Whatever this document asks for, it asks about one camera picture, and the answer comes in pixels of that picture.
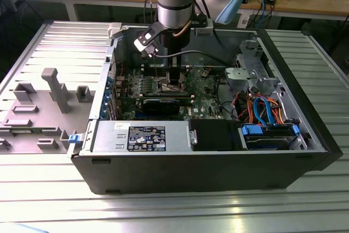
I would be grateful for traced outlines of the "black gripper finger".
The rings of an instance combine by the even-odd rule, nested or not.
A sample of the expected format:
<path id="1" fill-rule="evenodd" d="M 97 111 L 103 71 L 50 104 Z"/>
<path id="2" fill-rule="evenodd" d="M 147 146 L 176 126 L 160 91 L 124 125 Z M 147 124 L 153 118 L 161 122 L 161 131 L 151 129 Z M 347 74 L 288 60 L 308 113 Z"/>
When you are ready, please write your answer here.
<path id="1" fill-rule="evenodd" d="M 182 56 L 174 56 L 169 58 L 168 60 L 169 66 L 169 81 L 171 85 L 178 85 L 180 79 L 180 70 L 182 64 Z"/>

